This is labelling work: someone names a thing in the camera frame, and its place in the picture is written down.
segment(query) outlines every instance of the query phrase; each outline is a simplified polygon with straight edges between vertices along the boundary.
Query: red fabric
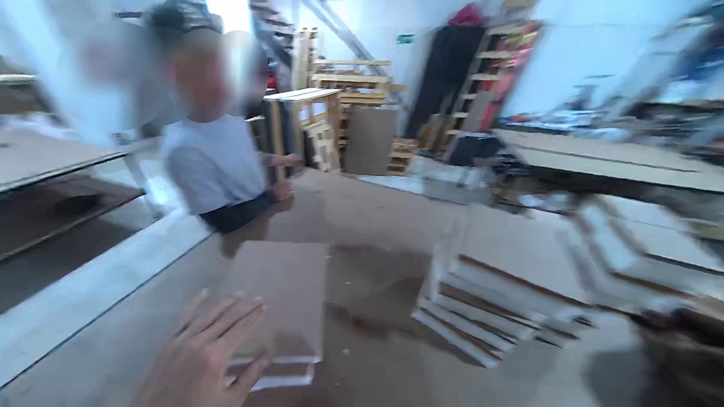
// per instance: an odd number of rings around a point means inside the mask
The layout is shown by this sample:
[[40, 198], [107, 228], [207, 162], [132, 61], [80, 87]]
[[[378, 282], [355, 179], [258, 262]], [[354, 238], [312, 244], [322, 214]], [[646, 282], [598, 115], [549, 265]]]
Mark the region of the red fabric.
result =
[[451, 18], [447, 25], [484, 25], [487, 18], [482, 17], [483, 13], [475, 3], [470, 3], [460, 9], [460, 11]]

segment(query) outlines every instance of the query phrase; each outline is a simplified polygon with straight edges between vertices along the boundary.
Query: green exit sign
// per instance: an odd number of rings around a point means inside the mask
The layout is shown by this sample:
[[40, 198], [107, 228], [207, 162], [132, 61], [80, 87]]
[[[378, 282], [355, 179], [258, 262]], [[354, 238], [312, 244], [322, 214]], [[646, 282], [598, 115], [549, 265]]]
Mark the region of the green exit sign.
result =
[[415, 34], [399, 34], [397, 36], [397, 43], [412, 43], [412, 37], [414, 37]]

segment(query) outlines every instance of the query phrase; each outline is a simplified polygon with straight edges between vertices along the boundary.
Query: workbench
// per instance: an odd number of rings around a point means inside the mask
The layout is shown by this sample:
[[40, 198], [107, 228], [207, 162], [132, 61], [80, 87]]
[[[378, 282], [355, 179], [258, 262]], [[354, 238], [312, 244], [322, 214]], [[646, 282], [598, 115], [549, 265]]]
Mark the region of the workbench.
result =
[[432, 244], [464, 206], [312, 169], [292, 185], [294, 199], [211, 235], [60, 343], [0, 389], [0, 404], [129, 406], [185, 306], [223, 281], [244, 240], [270, 240], [331, 245], [324, 360], [312, 386], [254, 393], [245, 407], [638, 405], [644, 359], [620, 316], [604, 316], [580, 345], [526, 343], [490, 370], [409, 317]]
[[[124, 159], [140, 188], [82, 175], [89, 167]], [[0, 260], [66, 232], [143, 196], [146, 179], [127, 153], [57, 140], [32, 132], [0, 132]], [[55, 205], [96, 194], [85, 211], [61, 213]], [[147, 201], [155, 217], [160, 211]]]

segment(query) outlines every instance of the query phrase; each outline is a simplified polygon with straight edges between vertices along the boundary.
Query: mdf board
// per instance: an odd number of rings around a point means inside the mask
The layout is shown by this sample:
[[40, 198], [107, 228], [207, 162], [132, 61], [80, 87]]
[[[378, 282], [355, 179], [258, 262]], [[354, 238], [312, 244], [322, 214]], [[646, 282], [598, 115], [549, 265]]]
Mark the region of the mdf board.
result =
[[494, 133], [532, 167], [724, 193], [720, 168], [658, 147], [509, 130]]
[[1, 131], [0, 192], [124, 155], [31, 132]]
[[467, 222], [461, 261], [482, 265], [573, 303], [588, 304], [588, 293], [565, 248], [551, 236], [554, 229], [481, 205], [469, 207]]
[[275, 363], [316, 363], [322, 357], [322, 314], [328, 245], [245, 242], [219, 286], [219, 298], [243, 290], [261, 296], [264, 323], [233, 361], [248, 363], [271, 344]]
[[354, 109], [347, 129], [346, 171], [350, 174], [387, 174], [396, 123], [397, 110]]

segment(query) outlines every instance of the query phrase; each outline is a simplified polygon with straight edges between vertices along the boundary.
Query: hand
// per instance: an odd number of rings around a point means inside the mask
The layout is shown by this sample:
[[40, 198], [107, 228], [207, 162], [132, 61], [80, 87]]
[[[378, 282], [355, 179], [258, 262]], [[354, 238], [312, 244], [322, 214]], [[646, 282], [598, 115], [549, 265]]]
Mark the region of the hand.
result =
[[304, 165], [304, 160], [299, 154], [289, 154], [282, 157], [282, 163], [285, 167], [301, 167]]
[[292, 185], [288, 181], [278, 182], [276, 185], [274, 185], [274, 187], [272, 187], [271, 191], [274, 194], [274, 198], [277, 200], [277, 202], [286, 201], [287, 199], [294, 196]]
[[260, 325], [261, 298], [244, 301], [241, 293], [193, 318], [206, 299], [203, 291], [183, 325], [161, 349], [153, 369], [133, 398], [133, 407], [240, 407], [272, 362], [257, 358], [231, 385], [224, 376], [234, 351]]

